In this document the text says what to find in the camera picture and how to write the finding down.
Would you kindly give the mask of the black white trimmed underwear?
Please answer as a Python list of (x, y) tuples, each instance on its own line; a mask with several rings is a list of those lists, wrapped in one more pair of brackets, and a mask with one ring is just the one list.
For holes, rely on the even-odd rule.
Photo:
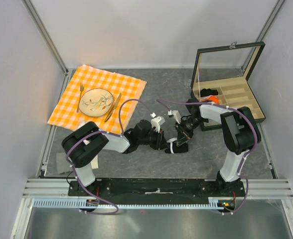
[(188, 152), (188, 144), (184, 143), (180, 146), (177, 145), (177, 138), (171, 138), (167, 141), (168, 148), (165, 149), (167, 154), (177, 154), (177, 153), (186, 153)]

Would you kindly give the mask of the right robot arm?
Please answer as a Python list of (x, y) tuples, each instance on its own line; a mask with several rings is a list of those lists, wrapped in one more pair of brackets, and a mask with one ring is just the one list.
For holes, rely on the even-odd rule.
[(218, 172), (215, 190), (221, 196), (233, 191), (233, 182), (240, 178), (243, 165), (258, 143), (261, 135), (249, 107), (232, 108), (212, 101), (188, 100), (185, 105), (189, 115), (181, 116), (178, 111), (170, 115), (176, 120), (178, 132), (177, 146), (187, 143), (194, 130), (206, 120), (219, 123), (222, 127), (224, 143), (228, 149), (222, 168)]

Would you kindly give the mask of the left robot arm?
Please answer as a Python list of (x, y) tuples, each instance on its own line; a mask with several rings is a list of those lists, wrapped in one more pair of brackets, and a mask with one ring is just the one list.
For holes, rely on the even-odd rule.
[(67, 136), (62, 141), (62, 147), (66, 153), (66, 160), (80, 180), (79, 190), (86, 196), (96, 192), (96, 177), (91, 161), (102, 150), (128, 154), (137, 150), (140, 145), (148, 145), (154, 150), (170, 148), (164, 131), (160, 128), (164, 122), (161, 116), (154, 117), (151, 121), (143, 119), (123, 134), (116, 134), (103, 131), (90, 121)]

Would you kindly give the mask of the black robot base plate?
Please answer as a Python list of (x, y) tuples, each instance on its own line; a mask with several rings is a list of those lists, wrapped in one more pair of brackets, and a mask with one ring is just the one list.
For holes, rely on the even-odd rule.
[(243, 197), (244, 183), (205, 179), (98, 178), (86, 189), (116, 205), (207, 204), (210, 197)]

